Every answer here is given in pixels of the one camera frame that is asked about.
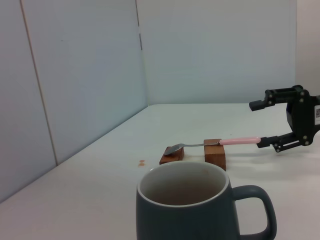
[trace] mug handle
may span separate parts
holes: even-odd
[[[240,235],[241,240],[274,240],[277,234],[277,219],[274,210],[274,206],[270,200],[270,197],[259,186],[247,185],[238,186],[232,189],[234,200],[258,198],[261,199],[264,204],[264,209],[267,218],[267,226],[264,231],[256,234]]]

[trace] spoon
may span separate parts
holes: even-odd
[[[167,151],[164,152],[164,155],[170,155],[174,152],[178,151],[179,149],[182,149],[184,147],[200,147],[200,146],[224,146],[224,145],[239,145],[239,144],[258,144],[261,142],[261,138],[257,136],[252,137],[241,137],[241,138],[233,138],[233,139],[225,139],[220,140],[216,143],[210,143],[210,144],[183,144],[179,143],[176,145],[173,145],[170,147]]]

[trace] mug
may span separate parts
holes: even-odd
[[[235,201],[247,198],[262,200],[267,227],[240,235]],[[232,188],[216,165],[176,161],[152,169],[138,184],[136,234],[137,240],[273,240],[277,220],[262,188]]]

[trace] qr code label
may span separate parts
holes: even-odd
[[[314,107],[314,124],[320,125],[320,105]]]

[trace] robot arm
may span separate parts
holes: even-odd
[[[273,145],[279,153],[312,144],[315,134],[320,130],[320,95],[310,96],[300,85],[266,90],[264,100],[250,102],[249,107],[252,111],[257,111],[282,103],[287,103],[286,117],[292,132],[281,136],[263,137],[257,146],[265,148]]]

